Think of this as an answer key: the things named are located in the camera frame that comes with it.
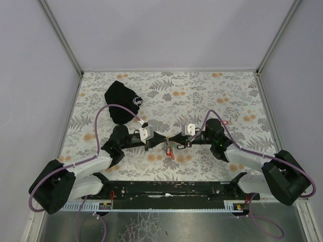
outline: black hat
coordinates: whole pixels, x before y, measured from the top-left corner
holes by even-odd
[[[133,90],[125,87],[123,83],[118,81],[111,84],[104,97],[107,104],[121,105],[130,109],[135,114],[138,113],[139,106],[143,102],[142,98],[139,97]],[[118,125],[124,125],[133,119],[133,115],[122,108],[109,107],[109,112],[113,122]]]

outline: red clip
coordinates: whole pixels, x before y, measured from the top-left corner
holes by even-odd
[[[166,155],[170,156],[173,160],[175,160],[175,156],[171,148],[166,148]]]

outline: gray wall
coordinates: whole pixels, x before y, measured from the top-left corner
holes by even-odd
[[[78,76],[36,0],[0,8],[0,240],[20,241],[28,189],[55,157]]]
[[[303,1],[263,71],[283,143],[316,181],[311,198],[323,233],[323,1]]]
[[[84,70],[256,69],[294,0],[47,0]]]

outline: patterned fabric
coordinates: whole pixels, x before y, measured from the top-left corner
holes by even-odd
[[[106,105],[104,93],[115,80],[134,90],[144,100],[139,117],[165,136],[180,132],[181,124],[200,127],[209,109],[229,122],[228,128],[242,146],[274,153],[269,122],[265,117],[252,72],[133,72],[85,73],[70,120],[61,162],[79,160],[96,152],[94,118]],[[105,110],[98,119],[100,144],[108,140],[115,124]],[[128,122],[129,133],[140,127]],[[144,151],[125,150],[125,158],[103,172],[113,180],[231,180],[245,171],[215,159],[210,145],[174,150],[175,160],[167,157],[163,145]]]

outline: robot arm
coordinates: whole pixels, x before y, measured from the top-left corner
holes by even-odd
[[[139,133],[131,135],[126,126],[118,125],[94,160],[57,172],[38,188],[34,199],[49,214],[53,214],[60,210],[68,200],[99,193],[103,185],[96,173],[118,164],[125,156],[123,149],[144,146],[145,150],[148,150],[167,141],[178,143],[178,149],[209,144],[211,145],[210,151],[215,158],[242,164],[260,172],[259,175],[240,174],[238,185],[244,193],[272,194],[281,203],[292,205],[310,186],[305,176],[295,169],[237,148],[225,136],[224,128],[218,119],[209,119],[206,122],[205,131],[199,132],[194,139],[192,139],[193,135],[195,135],[193,124],[182,127],[182,132],[171,138],[154,132],[147,123],[142,126]],[[302,169],[287,151],[280,151],[276,157]],[[29,193],[46,175],[62,167],[63,165],[57,160],[49,162],[30,187]]]

